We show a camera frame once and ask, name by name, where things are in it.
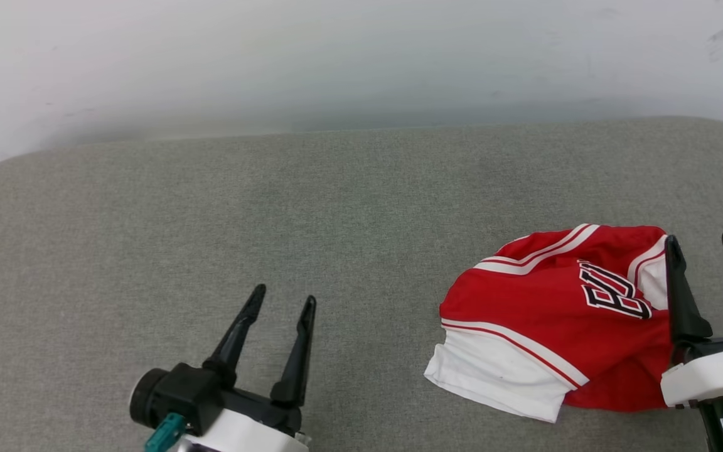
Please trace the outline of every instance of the white stripe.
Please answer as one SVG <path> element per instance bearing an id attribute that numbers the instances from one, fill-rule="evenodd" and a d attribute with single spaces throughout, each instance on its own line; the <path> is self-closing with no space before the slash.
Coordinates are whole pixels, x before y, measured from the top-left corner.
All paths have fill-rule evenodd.
<path id="1" fill-rule="evenodd" d="M 537 256 L 539 256 L 540 254 L 544 254 L 544 252 L 548 252 L 548 251 L 550 251 L 550 250 L 552 250 L 552 249 L 554 249 L 554 248 L 557 248 L 557 246 L 560 246 L 561 244 L 564 244 L 566 241 L 570 240 L 571 237 L 573 237 L 574 235 L 578 234 L 579 231 L 581 231 L 582 229 L 584 229 L 584 228 L 586 228 L 586 227 L 588 227 L 588 226 L 590 226 L 590 224 L 587 224 L 587 223 L 579 224 L 579 226 L 577 226 L 576 228 L 571 229 L 570 232 L 568 232 L 568 235 L 566 235 L 565 237 L 563 237 L 562 240 L 557 241 L 557 243 L 551 244 L 551 245 L 545 247 L 544 249 L 539 249 L 539 250 L 533 252 L 533 254 L 530 254 L 530 255 L 528 255 L 527 257 L 524 257 L 523 259 L 520 259 L 519 261 L 516 261 L 516 260 L 511 259 L 511 258 L 509 258 L 509 257 L 489 256 L 489 257 L 485 257 L 485 259 L 483 259 L 482 262 L 491 261 L 491 260 L 493 260 L 493 259 L 497 259 L 497 260 L 499 260 L 499 261 L 501 261 L 501 262 L 509 262 L 509 263 L 518 264 L 519 266 L 522 266 L 522 264 L 524 264 L 524 263 L 526 263 L 526 262 L 528 262 L 528 261 L 531 261 L 534 257 L 537 257 Z M 510 243 L 517 242 L 518 240 L 525 239 L 526 237 L 528 237 L 528 235 L 524 235 L 524 237 L 520 237 L 519 239 L 515 239 L 515 240 L 511 241 Z"/>
<path id="2" fill-rule="evenodd" d="M 447 318 L 443 318 L 442 323 L 444 324 L 442 327 L 444 327 L 445 329 L 448 329 L 448 327 L 458 326 L 459 329 L 453 328 L 454 331 L 462 331 L 474 335 L 479 334 L 492 336 L 490 335 L 490 333 L 476 330 L 468 330 L 465 328 L 481 328 L 483 330 L 493 331 L 500 335 L 504 335 L 505 337 L 508 337 L 511 340 L 515 341 L 515 343 L 519 343 L 521 346 L 531 350 L 533 353 L 537 354 L 538 357 L 543 358 L 543 360 L 550 363 L 551 366 L 557 367 L 557 369 L 552 369 L 551 367 L 545 365 L 540 361 L 537 361 L 536 358 L 529 355 L 535 362 L 548 369 L 552 374 L 558 375 L 560 381 L 567 384 L 571 389 L 576 389 L 576 387 L 573 386 L 570 381 L 566 380 L 565 377 L 559 375 L 560 372 L 567 375 L 568 378 L 571 378 L 571 380 L 575 381 L 576 384 L 579 384 L 579 386 L 588 383 L 588 378 L 585 377 L 585 374 L 580 372 L 579 369 L 574 366 L 574 364 L 569 363 L 565 360 L 565 358 L 560 357 L 560 355 L 552 352 L 551 349 L 548 349 L 542 344 L 531 340 L 531 338 L 525 337 L 525 335 L 522 335 L 519 332 L 512 331 L 505 326 L 496 325 L 494 323 L 487 323 L 487 321 L 456 321 L 447 320 Z"/>
<path id="3" fill-rule="evenodd" d="M 580 246 L 580 244 L 582 244 L 585 240 L 587 240 L 593 234 L 593 232 L 595 232 L 596 229 L 598 229 L 598 228 L 599 228 L 599 224 L 586 225 L 585 229 L 582 230 L 582 233 L 577 235 L 577 237 L 574 240 L 572 240 L 570 243 L 568 243 L 565 246 L 562 246 L 560 248 L 554 249 L 552 251 L 545 252 L 545 254 L 537 255 L 528 263 L 525 263 L 525 264 L 521 263 L 520 266 L 515 266 L 514 264 L 507 264 L 507 263 L 502 263 L 502 262 L 497 262 L 497 261 L 481 261 L 478 264 L 476 264 L 476 266 L 474 266 L 473 268 L 487 270 L 488 272 L 500 272 L 500 274 L 525 275 L 525 274 L 528 274 L 529 272 L 531 272 L 532 269 L 534 269 L 534 267 L 537 266 L 537 264 L 539 264 L 546 258 L 556 256 L 557 254 L 564 254 L 565 252 L 571 251 L 572 249 L 575 249 L 577 246 Z"/>
<path id="4" fill-rule="evenodd" d="M 629 264 L 629 269 L 626 270 L 626 279 L 628 279 L 632 284 L 637 283 L 635 281 L 635 276 L 638 274 L 640 269 L 638 269 L 638 265 L 647 260 L 649 257 L 654 257 L 663 252 L 665 250 L 665 239 L 668 237 L 668 235 L 663 234 L 663 237 L 660 237 L 659 240 L 657 240 L 657 243 L 654 244 L 650 249 L 646 250 L 643 254 L 640 256 L 635 257 L 635 259 L 632 261 L 631 264 Z"/>

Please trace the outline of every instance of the striped trim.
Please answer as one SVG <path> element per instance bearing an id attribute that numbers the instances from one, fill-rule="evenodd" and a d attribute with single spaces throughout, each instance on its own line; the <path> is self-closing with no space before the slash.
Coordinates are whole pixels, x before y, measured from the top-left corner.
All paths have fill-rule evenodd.
<path id="1" fill-rule="evenodd" d="M 570 234 L 566 235 L 559 242 L 533 252 L 533 254 L 519 261 L 509 257 L 493 256 L 487 257 L 473 268 L 487 270 L 488 272 L 501 272 L 502 274 L 525 275 L 545 259 L 556 256 L 557 254 L 564 254 L 580 246 L 580 244 L 593 235 L 598 228 L 599 224 L 580 224 L 580 226 L 572 229 Z"/>
<path id="2" fill-rule="evenodd" d="M 668 237 L 668 235 L 663 234 L 663 237 L 660 237 L 660 239 L 657 240 L 657 243 L 655 243 L 650 249 L 646 249 L 646 252 L 640 256 L 635 257 L 632 263 L 629 264 L 629 269 L 626 270 L 626 279 L 631 281 L 632 284 L 635 284 L 635 287 L 638 286 L 638 275 L 640 275 L 640 270 L 643 269 L 643 266 L 651 264 L 652 261 L 656 261 L 661 257 L 665 258 L 666 237 Z"/>
<path id="3" fill-rule="evenodd" d="M 442 327 L 447 330 L 465 331 L 480 335 L 496 335 L 504 338 L 518 349 L 533 357 L 537 363 L 549 370 L 549 372 L 562 381 L 568 389 L 574 390 L 585 383 L 588 378 L 579 371 L 573 364 L 560 357 L 560 355 L 552 352 L 540 343 L 525 337 L 519 332 L 496 325 L 494 323 L 486 323 L 485 321 L 456 321 L 442 319 Z"/>

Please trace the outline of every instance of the red fabric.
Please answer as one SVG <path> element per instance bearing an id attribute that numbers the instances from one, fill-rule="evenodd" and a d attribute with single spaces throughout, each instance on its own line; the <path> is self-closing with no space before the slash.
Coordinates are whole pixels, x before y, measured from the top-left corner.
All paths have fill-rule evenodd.
<path id="1" fill-rule="evenodd" d="M 439 308 L 440 316 L 505 326 L 564 358 L 590 380 L 568 392 L 566 404 L 616 411 L 663 408 L 660 375 L 668 366 L 672 349 L 668 311 L 652 308 L 634 281 L 628 281 L 631 292 L 626 292 L 632 296 L 617 299 L 621 306 L 631 309 L 645 303 L 649 318 L 610 306 L 594 306 L 586 286 L 591 292 L 595 289 L 599 299 L 614 301 L 616 298 L 606 297 L 609 292 L 599 284 L 625 291 L 623 283 L 614 281 L 608 272 L 627 278 L 632 261 L 651 250 L 665 232 L 652 226 L 599 226 L 589 236 L 587 231 L 580 231 L 586 240 L 554 256 L 547 255 L 577 239 L 563 240 L 571 230 L 537 232 L 506 244 L 496 257 L 483 262 L 504 264 L 507 272 L 467 270 L 449 290 Z M 550 246 L 523 264 L 497 258 L 522 260 Z M 531 263 L 534 267 L 527 274 L 509 273 L 511 269 L 526 269 Z M 583 272 L 585 278 L 595 278 L 597 283 L 583 279 Z"/>

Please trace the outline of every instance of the white robot part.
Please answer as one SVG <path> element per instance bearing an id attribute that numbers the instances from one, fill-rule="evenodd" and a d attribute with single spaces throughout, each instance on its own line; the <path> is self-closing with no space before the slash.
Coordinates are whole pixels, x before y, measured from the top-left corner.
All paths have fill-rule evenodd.
<path id="1" fill-rule="evenodd" d="M 723 352 L 668 369 L 660 381 L 668 406 L 723 396 Z"/>
<path id="2" fill-rule="evenodd" d="M 219 414 L 206 434 L 183 435 L 179 444 L 178 452 L 190 452 L 195 446 L 217 452 L 309 452 L 309 447 L 298 439 L 229 409 Z"/>

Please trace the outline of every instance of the gray fabric surface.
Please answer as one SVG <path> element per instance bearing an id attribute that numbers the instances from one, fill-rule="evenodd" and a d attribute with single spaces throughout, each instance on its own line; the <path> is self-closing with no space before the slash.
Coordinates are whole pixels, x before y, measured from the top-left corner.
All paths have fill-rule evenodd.
<path id="1" fill-rule="evenodd" d="M 677 234 L 723 335 L 723 123 L 315 132 L 115 143 L 0 163 L 0 450 L 139 450 L 128 398 L 199 363 L 256 283 L 238 386 L 267 393 L 318 299 L 312 451 L 704 448 L 689 411 L 564 407 L 557 424 L 422 377 L 454 278 L 582 222 Z"/>

